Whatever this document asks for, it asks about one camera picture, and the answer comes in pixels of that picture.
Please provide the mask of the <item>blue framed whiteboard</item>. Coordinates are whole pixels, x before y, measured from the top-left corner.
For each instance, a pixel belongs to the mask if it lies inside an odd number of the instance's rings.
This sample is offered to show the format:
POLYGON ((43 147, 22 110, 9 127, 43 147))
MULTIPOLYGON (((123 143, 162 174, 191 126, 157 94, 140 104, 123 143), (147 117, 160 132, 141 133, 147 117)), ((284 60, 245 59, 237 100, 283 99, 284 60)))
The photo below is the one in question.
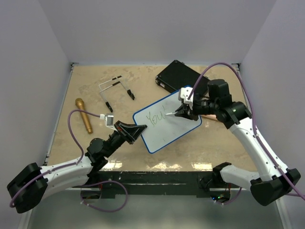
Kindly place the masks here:
POLYGON ((135 124, 147 125, 141 137, 150 154, 165 148, 202 124, 201 117, 193 121, 167 115, 180 105, 178 91, 176 91, 133 114, 135 124))

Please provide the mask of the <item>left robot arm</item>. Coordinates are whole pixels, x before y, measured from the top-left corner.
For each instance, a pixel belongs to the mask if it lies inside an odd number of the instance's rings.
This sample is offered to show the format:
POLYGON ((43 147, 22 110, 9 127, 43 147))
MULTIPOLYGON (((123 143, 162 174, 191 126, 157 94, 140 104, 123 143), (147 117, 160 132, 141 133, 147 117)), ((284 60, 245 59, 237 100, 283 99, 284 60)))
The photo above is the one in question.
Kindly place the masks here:
POLYGON ((98 184, 98 172, 108 158, 125 142, 132 145, 147 129, 147 125, 116 122, 107 140, 94 138, 79 158, 53 166, 27 165, 7 185, 10 207, 18 213, 36 207, 41 200, 70 187, 98 184))

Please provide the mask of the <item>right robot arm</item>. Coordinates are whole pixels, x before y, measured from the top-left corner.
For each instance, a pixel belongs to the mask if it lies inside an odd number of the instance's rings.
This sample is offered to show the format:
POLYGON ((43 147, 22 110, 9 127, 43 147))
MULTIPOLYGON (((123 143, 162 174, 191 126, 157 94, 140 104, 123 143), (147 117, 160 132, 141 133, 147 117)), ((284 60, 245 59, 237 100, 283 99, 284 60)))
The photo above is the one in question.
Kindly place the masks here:
POLYGON ((195 96, 191 87, 181 88, 178 100, 182 104, 174 111, 174 115, 195 121, 200 115, 215 115, 240 141, 257 169, 256 172, 250 172, 224 162, 213 168, 211 183, 217 187, 230 183, 247 189, 262 206, 289 194, 301 177, 299 171, 290 169, 276 156, 259 135, 253 115, 245 104, 232 100, 225 80, 211 80, 207 88, 207 99, 195 96))

